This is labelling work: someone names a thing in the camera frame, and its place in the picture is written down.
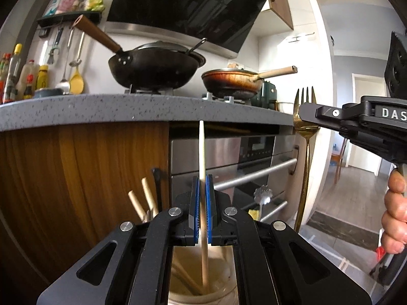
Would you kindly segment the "person right hand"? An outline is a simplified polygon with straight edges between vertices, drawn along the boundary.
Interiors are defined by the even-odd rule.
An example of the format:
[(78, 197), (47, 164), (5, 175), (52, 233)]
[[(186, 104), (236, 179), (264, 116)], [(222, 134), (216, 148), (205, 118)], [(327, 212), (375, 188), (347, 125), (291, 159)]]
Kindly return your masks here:
[(400, 254), (406, 246), (406, 181), (395, 169), (388, 179), (384, 197), (386, 211), (382, 216), (382, 247), (389, 254)]

